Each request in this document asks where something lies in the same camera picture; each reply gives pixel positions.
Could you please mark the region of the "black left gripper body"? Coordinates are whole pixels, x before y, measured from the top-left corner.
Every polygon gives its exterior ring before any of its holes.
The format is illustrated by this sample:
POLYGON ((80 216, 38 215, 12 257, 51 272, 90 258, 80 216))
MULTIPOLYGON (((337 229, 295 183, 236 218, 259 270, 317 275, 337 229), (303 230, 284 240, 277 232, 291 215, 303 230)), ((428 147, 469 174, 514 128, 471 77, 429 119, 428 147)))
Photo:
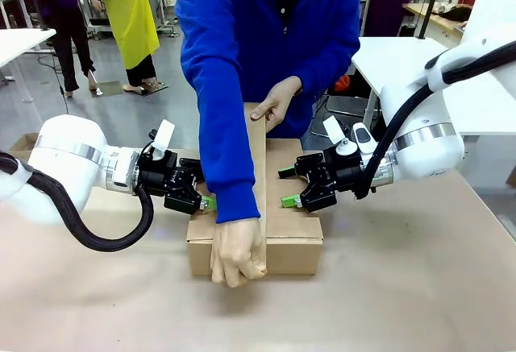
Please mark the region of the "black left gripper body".
POLYGON ((177 153, 166 150, 161 159, 153 159, 151 153, 142 153, 138 159, 139 185, 149 196, 175 196, 173 176, 177 172, 177 153))

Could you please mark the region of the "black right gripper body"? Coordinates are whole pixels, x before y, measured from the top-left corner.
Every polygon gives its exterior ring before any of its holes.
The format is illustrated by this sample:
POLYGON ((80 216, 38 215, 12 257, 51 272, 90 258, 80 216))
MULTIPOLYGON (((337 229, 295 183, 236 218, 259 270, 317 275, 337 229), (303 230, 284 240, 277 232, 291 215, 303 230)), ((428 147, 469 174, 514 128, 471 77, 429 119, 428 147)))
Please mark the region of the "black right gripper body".
POLYGON ((330 147, 322 154, 324 166, 334 190, 338 192, 353 190, 363 177, 360 151, 356 149, 349 155, 340 155, 336 147, 330 147))

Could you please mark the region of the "person's left hand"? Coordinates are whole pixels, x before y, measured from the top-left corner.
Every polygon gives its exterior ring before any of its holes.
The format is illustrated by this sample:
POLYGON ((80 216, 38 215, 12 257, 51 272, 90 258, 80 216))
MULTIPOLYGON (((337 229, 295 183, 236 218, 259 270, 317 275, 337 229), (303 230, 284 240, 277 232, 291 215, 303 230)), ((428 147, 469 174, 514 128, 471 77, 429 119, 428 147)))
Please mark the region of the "person's left hand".
POLYGON ((266 98, 251 112, 253 122, 264 119, 265 132, 272 131, 280 125, 286 116, 292 99, 302 90, 302 81, 297 76, 290 76, 275 84, 266 98))

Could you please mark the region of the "person's right hand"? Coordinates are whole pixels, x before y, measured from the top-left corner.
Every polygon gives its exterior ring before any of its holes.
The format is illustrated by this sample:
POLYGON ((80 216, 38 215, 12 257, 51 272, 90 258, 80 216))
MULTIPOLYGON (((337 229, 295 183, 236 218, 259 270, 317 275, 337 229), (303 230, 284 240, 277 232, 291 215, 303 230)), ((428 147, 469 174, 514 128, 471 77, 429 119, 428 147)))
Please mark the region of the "person's right hand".
POLYGON ((267 272, 265 261, 260 259, 264 249, 258 218, 218 224, 211 248, 212 281, 237 288, 248 280, 262 278, 267 272))

